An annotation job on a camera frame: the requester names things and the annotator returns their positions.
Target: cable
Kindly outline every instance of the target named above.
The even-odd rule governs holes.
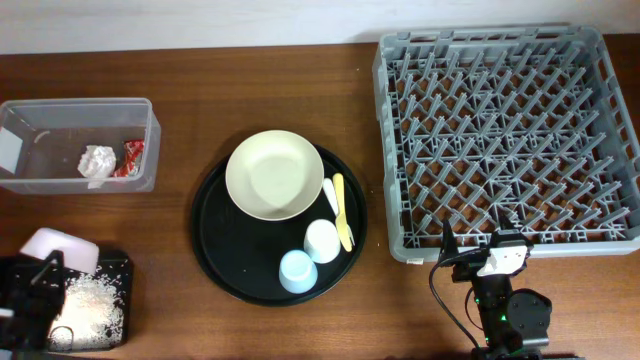
[[[467,319],[469,319],[469,321],[471,321],[473,326],[475,326],[478,329],[484,331],[483,328],[481,328],[480,326],[476,325],[476,323],[471,319],[471,315],[469,315],[469,297],[471,296],[471,292],[472,291],[473,291],[473,288],[469,288],[469,291],[467,291],[467,296],[464,298],[464,312],[467,313]]]
[[[455,315],[453,315],[453,313],[451,313],[451,311],[449,311],[449,308],[444,304],[442,299],[440,299],[440,296],[438,295],[438,292],[436,291],[436,288],[433,285],[433,274],[435,274],[436,270],[438,270],[438,268],[441,267],[441,266],[447,265],[450,262],[453,262],[453,261],[458,260],[460,258],[467,257],[469,255],[472,255],[472,254],[475,254],[475,253],[479,253],[479,252],[482,252],[482,248],[477,248],[477,249],[465,251],[465,252],[463,252],[461,254],[458,254],[456,256],[453,256],[453,257],[450,257],[450,258],[445,259],[443,261],[440,261],[440,262],[436,263],[433,266],[433,269],[431,269],[431,272],[429,273],[429,287],[431,288],[431,293],[433,294],[433,297],[436,298],[436,301],[438,302],[438,304],[440,304],[440,306],[442,307],[442,310],[444,310],[444,312],[446,312],[447,315],[449,315],[451,320],[453,320],[453,322],[458,326],[458,328],[460,328],[460,330],[462,330],[462,332],[465,335],[467,335],[467,337],[469,338],[469,340],[471,340],[471,342],[473,343],[473,346],[475,346],[476,349],[480,349],[480,345],[478,345],[478,342],[476,341],[476,339],[473,337],[473,335],[471,335],[471,333],[467,330],[467,328],[465,328],[464,325],[462,325],[460,323],[460,321],[458,321],[458,319],[455,317]]]

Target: clear plastic container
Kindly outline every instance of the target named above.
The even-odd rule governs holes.
[[[149,192],[155,184],[160,124],[142,98],[8,101],[0,106],[0,186],[20,194]],[[101,179],[78,172],[87,145],[110,146],[124,160],[124,142],[144,139],[135,176]]]

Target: wooden table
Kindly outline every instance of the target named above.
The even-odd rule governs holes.
[[[640,36],[607,36],[640,129]],[[19,196],[0,190],[0,255],[40,227],[125,250],[136,264],[129,342],[117,358],[452,358],[471,343],[428,289],[430,265],[389,254],[382,150],[371,65],[375,44],[0,57],[0,100],[147,97],[162,126],[155,191]],[[209,169],[250,134],[299,133],[351,167],[369,229],[352,271],[327,294],[291,308],[245,304],[216,287],[191,251],[189,210]],[[640,252],[530,260],[514,287],[553,301],[547,353],[589,359],[640,354]],[[465,324],[467,285],[437,287]],[[476,338],[482,333],[472,327]]]

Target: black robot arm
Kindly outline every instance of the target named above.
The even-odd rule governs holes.
[[[551,301],[530,289],[513,291],[510,279],[526,268],[533,244],[506,217],[500,215],[499,222],[500,229],[488,244],[459,253],[451,226],[443,221],[440,257],[429,278],[431,290],[474,343],[474,359],[542,359],[540,348],[549,343]],[[433,273],[446,266],[453,266],[453,282],[471,282],[487,347],[478,345],[437,295]]]

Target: red wrapper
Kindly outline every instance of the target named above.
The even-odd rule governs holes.
[[[135,176],[140,170],[144,140],[131,140],[124,143],[125,162],[121,168],[113,172],[113,177]]]

